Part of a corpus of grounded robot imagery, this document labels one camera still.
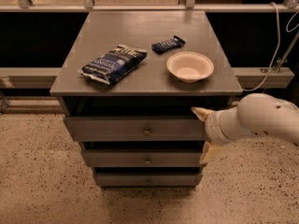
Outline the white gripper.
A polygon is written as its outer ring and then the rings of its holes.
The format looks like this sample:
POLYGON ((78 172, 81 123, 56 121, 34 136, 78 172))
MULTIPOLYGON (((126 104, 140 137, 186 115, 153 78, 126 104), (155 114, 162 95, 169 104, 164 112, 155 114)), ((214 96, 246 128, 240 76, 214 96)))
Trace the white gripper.
POLYGON ((205 141, 200 157, 202 165, 212 161, 223 149, 222 145, 232 140, 222 131, 221 119, 230 118, 228 110, 213 111, 203 107, 192 107, 193 114, 201 121, 205 121, 206 135, 209 141, 205 141))

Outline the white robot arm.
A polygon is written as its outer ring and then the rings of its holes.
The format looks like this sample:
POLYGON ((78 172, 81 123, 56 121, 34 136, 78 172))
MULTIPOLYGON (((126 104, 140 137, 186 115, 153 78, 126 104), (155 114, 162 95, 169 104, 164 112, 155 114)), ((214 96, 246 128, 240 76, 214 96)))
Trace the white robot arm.
POLYGON ((299 108, 268 94, 249 94, 230 109, 193 107, 192 112, 204 122, 207 135, 201 164, 215 158, 224 145, 243 138, 270 136, 299 145, 299 108))

